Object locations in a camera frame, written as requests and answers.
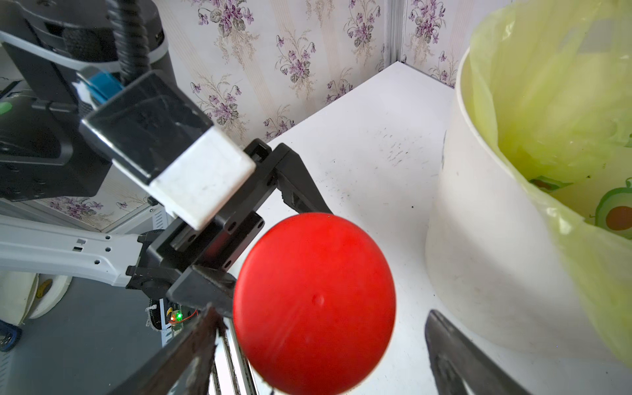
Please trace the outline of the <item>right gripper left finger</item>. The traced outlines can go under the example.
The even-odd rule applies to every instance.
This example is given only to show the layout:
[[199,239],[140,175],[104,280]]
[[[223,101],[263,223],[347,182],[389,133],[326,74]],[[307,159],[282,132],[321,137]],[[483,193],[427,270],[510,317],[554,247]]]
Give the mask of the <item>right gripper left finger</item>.
[[186,371],[187,394],[207,394],[222,316],[208,307],[193,324],[163,347],[112,394],[167,394]]

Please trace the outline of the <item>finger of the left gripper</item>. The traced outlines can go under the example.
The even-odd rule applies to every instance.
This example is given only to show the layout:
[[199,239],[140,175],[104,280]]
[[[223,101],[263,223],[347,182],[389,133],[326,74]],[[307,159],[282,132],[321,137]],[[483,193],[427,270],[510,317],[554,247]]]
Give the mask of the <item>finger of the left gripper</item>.
[[301,157],[283,143],[274,149],[274,153],[277,152],[281,154],[281,159],[274,169],[283,202],[299,214],[332,214]]
[[190,308],[212,307],[220,316],[233,315],[236,278],[228,272],[191,265],[170,287],[170,300]]

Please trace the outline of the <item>red jar lid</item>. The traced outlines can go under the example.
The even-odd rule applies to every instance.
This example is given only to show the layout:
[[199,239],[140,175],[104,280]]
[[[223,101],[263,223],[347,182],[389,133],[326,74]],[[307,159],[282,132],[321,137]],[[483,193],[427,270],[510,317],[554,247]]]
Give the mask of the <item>red jar lid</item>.
[[233,323],[250,364],[289,394],[340,394],[385,354],[396,319],[380,247],[342,217],[308,213],[276,224],[237,279]]

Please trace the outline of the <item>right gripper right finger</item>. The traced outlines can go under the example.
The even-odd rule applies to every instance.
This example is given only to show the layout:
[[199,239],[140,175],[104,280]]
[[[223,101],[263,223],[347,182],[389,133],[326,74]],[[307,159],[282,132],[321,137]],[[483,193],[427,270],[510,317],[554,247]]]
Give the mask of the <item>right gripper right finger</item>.
[[528,392],[437,309],[428,314],[425,338],[439,394]]

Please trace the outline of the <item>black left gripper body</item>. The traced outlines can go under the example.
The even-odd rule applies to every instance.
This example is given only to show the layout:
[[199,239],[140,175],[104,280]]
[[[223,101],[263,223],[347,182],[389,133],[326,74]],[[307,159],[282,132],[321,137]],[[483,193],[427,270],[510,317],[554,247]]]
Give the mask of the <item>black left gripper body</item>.
[[177,220],[165,230],[138,237],[142,249],[138,262],[126,269],[127,288],[147,297],[170,300],[170,287],[191,265],[228,272],[265,221],[258,209],[279,189],[274,166],[281,159],[275,148],[256,140],[245,150],[254,160],[255,172],[203,230]]

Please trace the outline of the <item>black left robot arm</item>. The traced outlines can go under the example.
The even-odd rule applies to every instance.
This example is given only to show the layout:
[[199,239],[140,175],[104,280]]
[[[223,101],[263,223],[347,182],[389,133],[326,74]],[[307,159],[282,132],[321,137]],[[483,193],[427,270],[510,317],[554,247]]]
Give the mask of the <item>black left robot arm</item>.
[[4,1],[1,44],[21,78],[1,85],[1,196],[97,194],[117,169],[175,216],[166,230],[97,235],[3,222],[3,268],[83,277],[231,316],[228,268],[274,191],[329,211],[301,158],[235,145],[176,85],[152,1]]

